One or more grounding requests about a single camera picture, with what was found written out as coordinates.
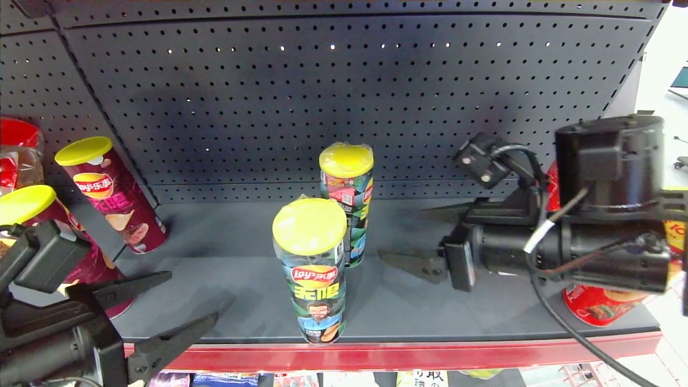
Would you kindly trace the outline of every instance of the qr code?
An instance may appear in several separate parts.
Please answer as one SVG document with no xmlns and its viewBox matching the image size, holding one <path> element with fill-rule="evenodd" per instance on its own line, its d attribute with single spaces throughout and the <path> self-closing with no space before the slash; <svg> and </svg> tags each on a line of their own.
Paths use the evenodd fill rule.
<svg viewBox="0 0 688 387">
<path fill-rule="evenodd" d="M 342 193 L 342 203 L 344 203 L 345 205 L 353 206 L 354 197 L 349 195 L 348 193 Z"/>
</svg>

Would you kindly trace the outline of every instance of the green chip can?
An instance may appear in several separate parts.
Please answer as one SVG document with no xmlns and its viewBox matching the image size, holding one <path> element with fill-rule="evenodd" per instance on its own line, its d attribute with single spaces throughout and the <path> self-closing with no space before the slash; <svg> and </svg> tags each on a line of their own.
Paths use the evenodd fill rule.
<svg viewBox="0 0 688 387">
<path fill-rule="evenodd" d="M 292 293 L 303 338 L 335 342 L 344 330 L 346 214 L 333 201 L 303 198 L 282 207 L 272 223 L 275 253 Z"/>
<path fill-rule="evenodd" d="M 373 150 L 367 145 L 334 143 L 320 153 L 320 192 L 336 200 L 347 215 L 346 267 L 363 259 L 373 194 Z"/>
</svg>

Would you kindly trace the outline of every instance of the cartoon man illustration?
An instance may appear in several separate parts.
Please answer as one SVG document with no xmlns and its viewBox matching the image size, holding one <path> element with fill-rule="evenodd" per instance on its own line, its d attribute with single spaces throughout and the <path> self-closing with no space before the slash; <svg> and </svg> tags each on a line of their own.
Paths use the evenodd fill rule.
<svg viewBox="0 0 688 387">
<path fill-rule="evenodd" d="M 299 325 L 309 331 L 322 331 L 339 322 L 339 315 L 330 314 L 330 305 L 327 302 L 314 301 L 306 307 L 310 317 L 299 317 Z"/>
</svg>

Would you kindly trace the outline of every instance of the pegboard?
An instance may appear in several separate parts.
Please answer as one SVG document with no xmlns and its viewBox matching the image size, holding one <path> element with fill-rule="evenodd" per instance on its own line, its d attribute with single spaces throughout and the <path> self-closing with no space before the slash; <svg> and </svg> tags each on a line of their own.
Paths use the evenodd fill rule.
<svg viewBox="0 0 688 387">
<path fill-rule="evenodd" d="M 29 19 L 10 0 L 0 0 L 0 35 L 51 30 L 52 28 L 53 24 L 49 17 Z"/>
<path fill-rule="evenodd" d="M 65 202 L 82 199 L 72 179 L 54 162 L 55 153 L 71 142 L 109 137 L 131 166 L 57 32 L 3 35 L 0 47 L 0 112 L 41 128 L 45 182 Z M 136 169 L 130 169 L 136 175 Z"/>
<path fill-rule="evenodd" d="M 451 161 L 458 147 L 491 132 L 526 143 L 548 165 L 553 131 L 604 114 L 665 6 L 261 0 L 54 7 L 76 65 L 165 203 L 312 191 L 317 156 L 336 140 L 374 146 L 377 196 L 501 196 L 501 187 L 468 186 Z M 40 111 L 17 112 L 12 101 L 4 112 Z M 62 136 L 55 140 L 72 140 Z"/>
<path fill-rule="evenodd" d="M 59 1 L 56 18 L 66 28 L 110 23 L 178 19 L 287 18 L 323 15 L 528 13 L 570 16 L 599 15 L 657 19 L 664 5 L 657 1 Z"/>
<path fill-rule="evenodd" d="M 505 179 L 492 190 L 485 190 L 471 180 L 415 180 L 375 182 L 373 192 L 382 199 L 475 198 L 504 197 L 517 187 L 516 179 Z M 317 182 L 285 182 L 281 184 L 232 185 L 160 185 L 153 186 L 160 202 L 246 202 L 297 199 L 300 195 L 320 196 Z"/>
</svg>

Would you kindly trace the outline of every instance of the red chip can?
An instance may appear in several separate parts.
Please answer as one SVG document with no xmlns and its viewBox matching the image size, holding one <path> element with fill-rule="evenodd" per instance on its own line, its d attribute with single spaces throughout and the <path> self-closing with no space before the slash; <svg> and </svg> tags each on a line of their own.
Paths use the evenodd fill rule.
<svg viewBox="0 0 688 387">
<path fill-rule="evenodd" d="M 549 203 L 547 211 L 561 208 L 559 201 L 559 169 L 555 161 L 547 171 Z M 672 252 L 683 252 L 682 222 L 665 222 L 667 241 Z M 681 272 L 681 263 L 669 264 L 669 279 Z M 582 284 L 572 284 L 561 292 L 563 303 L 576 317 L 592 326 L 608 326 L 618 318 L 643 302 L 646 293 L 638 291 L 619 291 Z"/>
<path fill-rule="evenodd" d="M 557 161 L 554 161 L 547 171 L 547 177 L 549 179 L 549 184 L 547 185 L 547 193 L 550 196 L 550 200 L 547 202 L 547 211 L 556 211 L 561 208 L 561 203 L 559 202 L 559 168 L 557 167 Z"/>
<path fill-rule="evenodd" d="M 74 284 L 93 284 L 124 279 L 125 276 L 115 264 L 103 253 L 100 247 L 84 231 L 81 223 L 72 215 L 57 198 L 55 190 L 47 185 L 33 185 L 10 192 L 0 197 L 0 222 L 2 224 L 20 223 L 35 226 L 46 220 L 55 220 L 66 224 L 74 233 L 91 242 L 88 254 L 74 267 L 65 278 L 59 290 L 64 294 L 65 288 Z M 132 300 L 107 309 L 107 317 L 115 318 L 129 308 Z"/>
<path fill-rule="evenodd" d="M 148 253 L 165 242 L 165 226 L 109 138 L 76 141 L 57 152 L 55 161 L 134 253 Z"/>
<path fill-rule="evenodd" d="M 573 284 L 562 296 L 576 317 L 592 326 L 607 326 L 643 302 L 647 294 Z"/>
</svg>

